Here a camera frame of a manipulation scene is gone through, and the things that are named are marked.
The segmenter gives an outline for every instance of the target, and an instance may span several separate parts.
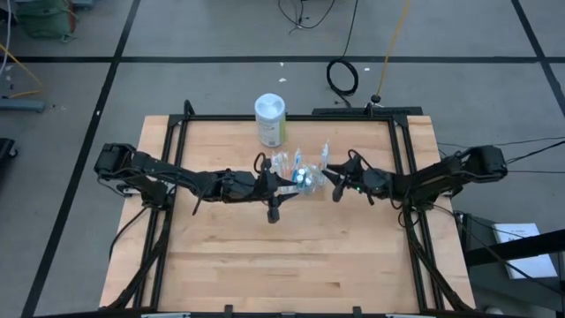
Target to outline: container lid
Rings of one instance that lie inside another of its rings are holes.
[[[284,112],[284,100],[279,95],[267,93],[255,101],[255,113],[266,119],[275,119]]]

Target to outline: white cylindrical container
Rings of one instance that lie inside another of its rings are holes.
[[[275,94],[264,94],[255,101],[255,121],[260,142],[278,147],[286,141],[284,100]]]

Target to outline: gray concrete floor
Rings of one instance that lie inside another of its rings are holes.
[[[291,12],[289,0],[283,2]],[[111,57],[131,4],[101,0],[93,10],[80,11],[78,39],[67,45],[29,39],[16,27],[11,50],[28,57]],[[305,3],[309,21],[316,21],[328,4]],[[293,25],[278,11],[276,0],[141,0],[124,56],[336,56],[347,40],[353,4],[338,0],[319,27],[288,34]],[[545,54],[565,56],[565,2],[521,4]],[[348,54],[384,55],[402,6],[402,1],[359,0]],[[535,57],[510,0],[413,1],[394,55]],[[374,94],[382,64],[355,66],[360,85],[350,101],[361,107]],[[19,316],[24,306],[109,64],[28,67],[43,80],[37,98],[49,108],[43,114],[0,113],[0,136],[15,139],[20,150],[0,189],[0,315],[5,317]],[[565,64],[551,68],[565,81]],[[325,71],[326,63],[120,64],[36,313],[98,306],[109,243],[123,204],[95,182],[92,167],[103,143],[136,144],[144,116],[178,113],[186,98],[200,114],[249,114],[256,97],[266,92],[282,96],[291,114],[339,107]],[[6,74],[0,79],[0,94],[34,87],[17,66],[9,74],[11,81]],[[338,86],[350,85],[344,69],[336,67],[334,77]],[[565,118],[539,64],[393,63],[382,97],[390,107],[423,107],[433,118],[439,141],[477,145],[565,135]],[[546,144],[507,147],[505,155]],[[564,170],[564,156],[565,148],[557,148],[514,168]],[[495,221],[535,222],[542,232],[554,231],[565,227],[559,200],[564,186],[562,175],[509,175],[499,183],[469,185],[454,204]],[[497,305],[509,314],[553,315],[501,295],[475,292],[480,306]]]

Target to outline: wooden table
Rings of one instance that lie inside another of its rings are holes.
[[[138,150],[161,156],[168,117],[146,117]],[[409,117],[417,166],[439,161],[430,117]],[[378,122],[287,122],[288,141],[277,151],[293,156],[297,147],[306,161],[318,162],[330,140],[330,162],[343,163],[356,149],[374,167],[394,171],[388,125]],[[178,132],[173,138],[177,144]],[[402,133],[399,144],[404,154]],[[182,166],[190,170],[252,170],[255,156],[273,149],[258,141],[251,121],[194,121],[188,125]],[[170,161],[174,160],[175,146]],[[403,155],[404,170],[408,164]],[[160,311],[417,313],[406,234],[390,202],[370,206],[364,195],[345,191],[331,201],[333,186],[312,198],[284,202],[281,220],[267,223],[261,203],[226,205],[197,200],[181,189],[173,216],[163,276]],[[139,210],[140,198],[127,199],[120,228]],[[449,202],[437,202],[451,208]],[[101,305],[108,305],[139,268],[148,214],[118,240]],[[435,259],[440,272],[470,306],[471,286],[453,218],[428,212]],[[422,266],[428,306],[433,307],[429,276]],[[144,303],[153,285],[147,278]]]

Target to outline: white cable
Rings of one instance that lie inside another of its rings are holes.
[[[8,3],[8,35],[6,36],[6,51],[4,52],[4,60],[2,61],[2,66],[0,67],[0,76],[4,72],[6,67],[6,62],[8,61],[8,49],[10,49],[10,31],[11,31],[11,0],[6,1]]]

